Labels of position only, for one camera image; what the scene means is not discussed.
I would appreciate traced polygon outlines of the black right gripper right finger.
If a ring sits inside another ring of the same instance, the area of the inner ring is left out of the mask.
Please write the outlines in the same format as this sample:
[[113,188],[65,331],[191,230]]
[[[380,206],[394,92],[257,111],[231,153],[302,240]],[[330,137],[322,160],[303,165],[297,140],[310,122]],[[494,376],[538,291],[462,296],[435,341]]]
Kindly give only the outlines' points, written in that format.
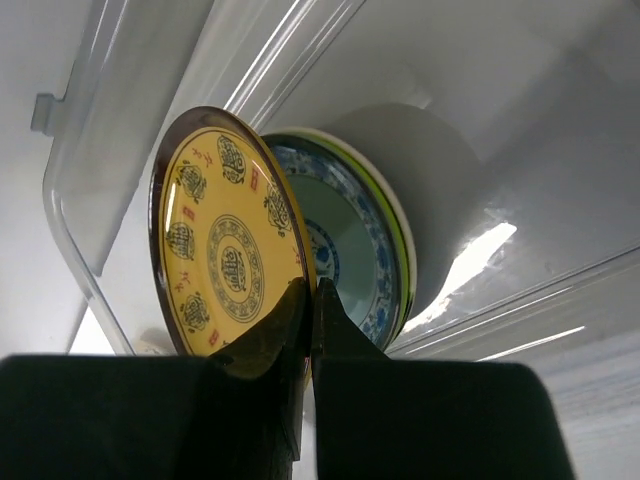
[[571,479],[542,381],[517,363],[393,360],[322,280],[312,369],[322,479]]

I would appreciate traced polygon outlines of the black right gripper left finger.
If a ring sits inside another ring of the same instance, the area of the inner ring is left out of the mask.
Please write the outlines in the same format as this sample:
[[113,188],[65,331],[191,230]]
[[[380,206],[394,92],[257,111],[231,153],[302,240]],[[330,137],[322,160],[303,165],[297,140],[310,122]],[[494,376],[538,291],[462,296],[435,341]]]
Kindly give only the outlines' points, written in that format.
[[5,479],[288,479],[300,457],[308,286],[207,357],[1,363]]

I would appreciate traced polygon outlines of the yellow patterned plate brown rim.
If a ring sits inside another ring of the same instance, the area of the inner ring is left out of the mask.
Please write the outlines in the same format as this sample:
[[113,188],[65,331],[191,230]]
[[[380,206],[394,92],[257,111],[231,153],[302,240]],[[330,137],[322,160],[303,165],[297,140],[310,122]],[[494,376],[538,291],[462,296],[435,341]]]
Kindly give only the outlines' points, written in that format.
[[209,356],[264,320],[289,283],[316,290],[304,218],[265,141],[213,106],[180,114],[153,164],[149,247],[175,350]]

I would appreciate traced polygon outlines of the cream plate with green patch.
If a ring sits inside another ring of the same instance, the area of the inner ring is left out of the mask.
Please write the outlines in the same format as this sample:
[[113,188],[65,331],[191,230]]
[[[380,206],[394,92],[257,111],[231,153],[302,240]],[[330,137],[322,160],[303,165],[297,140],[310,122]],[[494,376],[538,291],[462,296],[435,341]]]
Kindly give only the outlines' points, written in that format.
[[417,253],[413,238],[411,226],[406,217],[405,211],[398,200],[393,188],[389,185],[386,178],[376,168],[376,166],[360,151],[346,143],[344,140],[337,138],[325,131],[308,127],[284,127],[273,131],[273,134],[291,134],[297,136],[310,137],[315,140],[323,140],[330,146],[337,147],[341,151],[350,156],[357,165],[362,167],[366,173],[374,180],[376,185],[381,189],[382,195],[389,203],[393,217],[399,225],[401,237],[407,251],[407,259],[409,264],[409,304],[412,305],[415,300],[417,290]]

